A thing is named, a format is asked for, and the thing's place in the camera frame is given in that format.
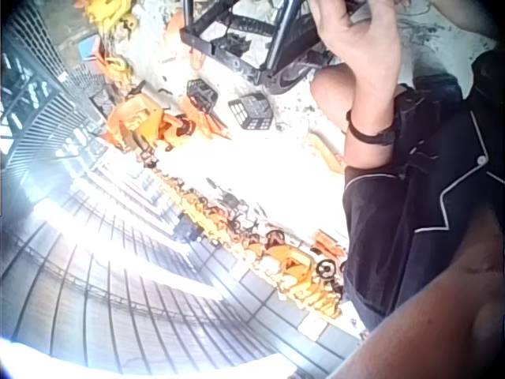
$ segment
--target white piping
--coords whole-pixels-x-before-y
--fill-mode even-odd
[[[472,111],[470,111],[470,115],[472,116],[473,126],[475,127],[475,131],[477,133],[477,136],[479,137],[479,142],[481,143],[481,147],[484,152],[484,155],[486,158],[486,163],[487,163],[489,161],[488,150],[486,149],[486,145],[484,144],[484,140],[482,139],[481,131],[479,130],[477,120],[475,119],[475,115],[473,114]],[[448,193],[449,191],[454,189],[459,183],[461,183],[463,180],[468,178],[475,171],[481,169],[483,166],[484,166],[484,164],[478,164],[472,170],[466,172],[463,176],[459,177],[454,182],[452,182],[452,184],[450,184],[446,189],[444,189],[440,193],[440,209],[442,210],[443,223],[445,223],[445,226],[443,226],[443,227],[421,227],[419,229],[416,229],[414,231],[414,233],[421,233],[423,231],[448,231],[450,229],[449,228],[449,219],[447,217],[447,211],[446,211],[445,205],[443,203],[443,197],[446,195],[446,193]]]
[[[486,174],[488,174],[490,177],[492,177],[493,179],[497,180],[498,182],[502,183],[505,185],[505,180],[501,179],[500,176],[498,175],[494,175],[492,172],[486,172]]]
[[[349,186],[351,184],[353,184],[354,182],[357,182],[359,179],[372,178],[372,177],[393,178],[393,179],[398,178],[398,176],[394,176],[391,174],[366,174],[366,175],[362,175],[362,176],[357,176],[356,178],[352,179],[351,181],[349,181],[346,184],[346,187],[344,188],[344,192],[346,192],[346,190],[349,188]]]

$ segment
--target hand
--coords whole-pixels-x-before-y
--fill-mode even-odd
[[[309,0],[321,39],[354,71],[357,90],[391,99],[402,57],[395,0],[368,3],[372,19],[353,24],[344,0]]]

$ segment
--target black wristband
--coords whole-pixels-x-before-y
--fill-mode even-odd
[[[389,128],[383,130],[376,136],[369,136],[367,134],[363,134],[353,125],[352,120],[350,119],[350,111],[347,112],[347,121],[349,123],[347,130],[359,141],[365,144],[380,144],[381,146],[389,146],[390,144],[394,144],[395,142],[395,128],[391,125]]]

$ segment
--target person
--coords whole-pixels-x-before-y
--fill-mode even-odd
[[[377,328],[337,377],[465,377],[469,371],[458,376],[458,368],[467,367],[458,365],[462,357],[488,336],[501,336],[505,315],[496,307],[496,299],[503,303],[497,288],[503,287],[505,54],[498,45],[476,59],[466,99],[457,79],[434,61],[414,62],[413,88],[398,85],[395,1],[368,3],[371,19],[354,24],[343,0],[309,0],[321,39],[345,62],[322,69],[311,83],[319,108],[346,134],[345,292],[367,329]],[[482,284],[463,273],[483,271],[479,257],[488,247],[475,246],[490,238],[493,275],[482,276]],[[473,255],[466,254],[467,239]],[[462,268],[462,261],[472,264]],[[436,341],[448,350],[433,355],[438,361],[432,364],[430,351],[422,349]],[[392,358],[381,346],[399,350]],[[426,359],[414,365],[416,346]],[[495,358],[499,343],[484,350],[472,368]],[[406,362],[412,371],[400,369]],[[453,371],[430,376],[444,364]]]

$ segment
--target floor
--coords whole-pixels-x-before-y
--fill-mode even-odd
[[[146,80],[154,93],[165,88],[177,99],[185,93],[188,79],[205,79],[219,93],[215,112],[228,125],[233,140],[219,139],[176,148],[163,154],[161,167],[202,193],[210,193],[211,187],[205,179],[211,178],[250,205],[259,204],[269,222],[302,240],[310,241],[321,229],[346,246],[342,176],[329,171],[323,160],[304,145],[304,138],[311,130],[330,141],[335,152],[342,152],[343,146],[342,134],[322,115],[311,97],[309,83],[313,73],[286,94],[267,95],[275,110],[275,125],[270,130],[244,131],[234,120],[227,102],[262,88],[252,87],[209,58],[198,73],[187,62],[166,62],[170,47],[164,43],[163,31],[179,6],[180,2],[138,1],[133,13],[139,18],[139,28],[129,40],[115,36],[116,54],[130,62],[136,80]],[[429,47],[459,79],[463,92],[468,93],[472,82],[470,64],[491,47],[490,41],[459,30],[425,0],[400,11],[404,46],[400,81],[411,82],[413,51]],[[275,9],[269,2],[242,0],[234,7],[234,13],[272,21]],[[357,16],[367,17],[366,9]],[[208,31],[208,37],[220,36],[223,32],[224,27],[219,25]],[[264,41],[253,40],[251,51],[255,54],[249,54],[246,59],[261,62],[266,54]],[[160,93],[156,96],[176,109],[174,98]]]

